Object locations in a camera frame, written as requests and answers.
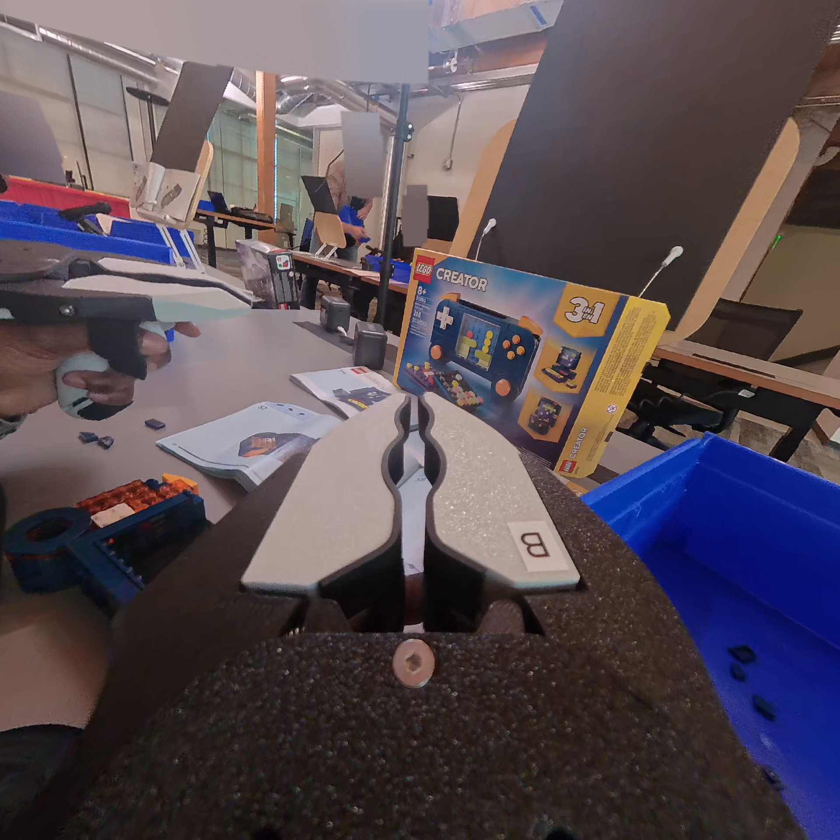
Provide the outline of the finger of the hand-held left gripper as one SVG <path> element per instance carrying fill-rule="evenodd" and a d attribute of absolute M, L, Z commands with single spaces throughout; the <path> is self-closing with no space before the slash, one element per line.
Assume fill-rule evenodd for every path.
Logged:
<path fill-rule="evenodd" d="M 231 319 L 252 309 L 256 299 L 243 289 L 212 281 L 200 285 L 169 281 L 163 276 L 86 276 L 69 279 L 65 290 L 110 293 L 126 303 L 137 322 L 180 322 Z"/>
<path fill-rule="evenodd" d="M 234 283 L 234 278 L 223 272 L 189 269 L 156 262 L 117 257 L 99 259 L 73 259 L 66 268 L 67 278 L 108 276 L 128 277 L 148 282 L 176 284 L 185 287 L 215 287 L 245 302 L 253 301 L 253 294 Z"/>

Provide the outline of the blue yellow toy brick box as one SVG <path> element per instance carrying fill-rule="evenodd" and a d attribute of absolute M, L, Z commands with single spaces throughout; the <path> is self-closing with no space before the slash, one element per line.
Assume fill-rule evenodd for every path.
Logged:
<path fill-rule="evenodd" d="M 417 249 L 393 383 L 590 476 L 670 321 L 657 301 Z"/>

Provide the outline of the blue plastic bin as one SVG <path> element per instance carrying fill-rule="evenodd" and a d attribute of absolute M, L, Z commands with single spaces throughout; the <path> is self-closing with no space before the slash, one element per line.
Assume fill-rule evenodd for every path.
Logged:
<path fill-rule="evenodd" d="M 44 243 L 80 253 L 114 256 L 194 268 L 194 242 L 184 240 L 184 231 L 168 228 L 163 233 L 152 222 L 105 216 L 110 229 L 104 232 L 97 215 L 86 216 L 98 229 L 89 233 L 78 222 L 60 216 L 52 207 L 9 201 L 1 202 L 1 238 Z"/>
<path fill-rule="evenodd" d="M 781 777 L 806 835 L 838 839 L 838 485 L 707 435 L 582 500 L 672 601 L 732 726 Z M 753 694 L 776 707 L 775 721 Z"/>

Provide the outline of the computer cover instruction booklet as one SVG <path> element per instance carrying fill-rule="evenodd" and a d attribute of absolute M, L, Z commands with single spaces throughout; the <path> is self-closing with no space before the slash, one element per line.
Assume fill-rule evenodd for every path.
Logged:
<path fill-rule="evenodd" d="M 383 375 L 361 365 L 295 373 L 289 379 L 343 418 L 353 417 L 398 392 Z"/>

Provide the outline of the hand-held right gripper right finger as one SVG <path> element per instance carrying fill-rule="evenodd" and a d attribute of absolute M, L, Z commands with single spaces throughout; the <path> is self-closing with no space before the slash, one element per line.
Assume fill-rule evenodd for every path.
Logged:
<path fill-rule="evenodd" d="M 581 574 L 517 447 L 435 394 L 419 397 L 418 420 L 435 548 L 505 590 L 575 588 Z"/>

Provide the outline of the person's left hand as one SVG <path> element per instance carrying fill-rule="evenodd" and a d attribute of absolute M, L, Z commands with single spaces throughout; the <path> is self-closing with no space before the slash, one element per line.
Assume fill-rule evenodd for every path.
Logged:
<path fill-rule="evenodd" d="M 15 421 L 54 403 L 56 370 L 65 359 L 87 351 L 88 328 L 83 323 L 2 323 L 1 418 Z M 125 406 L 133 401 L 134 379 L 115 371 L 69 371 L 63 381 L 87 391 L 95 403 Z"/>

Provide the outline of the black backdrop panel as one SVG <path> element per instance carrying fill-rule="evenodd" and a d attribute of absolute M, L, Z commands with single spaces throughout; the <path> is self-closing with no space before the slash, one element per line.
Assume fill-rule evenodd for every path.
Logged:
<path fill-rule="evenodd" d="M 636 295 L 673 329 L 838 23 L 834 1 L 563 2 L 479 260 Z"/>
<path fill-rule="evenodd" d="M 233 75 L 232 66 L 183 62 L 150 162 L 194 172 L 207 132 Z"/>

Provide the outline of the dark blue orange brick model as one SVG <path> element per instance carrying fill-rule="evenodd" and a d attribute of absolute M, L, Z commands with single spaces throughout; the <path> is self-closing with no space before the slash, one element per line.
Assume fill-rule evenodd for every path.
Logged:
<path fill-rule="evenodd" d="M 134 480 L 16 522 L 2 559 L 21 591 L 77 587 L 114 617 L 209 527 L 194 482 Z"/>

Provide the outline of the thick instruction booklet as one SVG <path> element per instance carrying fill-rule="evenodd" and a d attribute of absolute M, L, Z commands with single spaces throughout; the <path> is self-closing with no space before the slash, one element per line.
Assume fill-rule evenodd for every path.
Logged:
<path fill-rule="evenodd" d="M 252 491 L 291 456 L 306 454 L 339 425 L 340 420 L 332 414 L 290 403 L 261 402 L 163 437 L 156 444 L 208 476 L 236 480 Z M 403 476 L 397 484 L 402 499 L 402 559 L 407 575 L 419 574 L 424 568 L 425 502 L 430 490 L 417 429 L 417 410 L 413 407 Z"/>

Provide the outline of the black light stand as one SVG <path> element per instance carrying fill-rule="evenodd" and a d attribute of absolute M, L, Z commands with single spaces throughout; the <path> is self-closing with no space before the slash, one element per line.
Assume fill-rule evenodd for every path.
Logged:
<path fill-rule="evenodd" d="M 384 194 L 384 233 L 381 238 L 381 270 L 377 291 L 376 321 L 385 329 L 387 320 L 387 299 L 392 278 L 393 240 L 396 235 L 396 218 L 400 200 L 400 190 L 403 173 L 404 146 L 410 134 L 410 124 L 407 118 L 408 102 L 411 87 L 409 84 L 401 86 L 397 120 L 393 133 L 393 142 L 388 160 L 386 190 Z"/>

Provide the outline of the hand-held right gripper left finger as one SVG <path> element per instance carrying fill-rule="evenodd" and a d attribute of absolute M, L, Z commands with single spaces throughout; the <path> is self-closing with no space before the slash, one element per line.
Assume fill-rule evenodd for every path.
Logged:
<path fill-rule="evenodd" d="M 246 590 L 324 594 L 398 543 L 411 413 L 409 396 L 389 396 L 310 449 L 241 577 Z"/>

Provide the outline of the black toy brick box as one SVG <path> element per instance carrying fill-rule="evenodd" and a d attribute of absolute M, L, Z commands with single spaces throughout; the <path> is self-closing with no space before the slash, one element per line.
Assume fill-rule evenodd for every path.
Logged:
<path fill-rule="evenodd" d="M 291 251 L 251 238 L 237 240 L 236 249 L 246 290 L 255 297 L 253 309 L 300 309 Z"/>

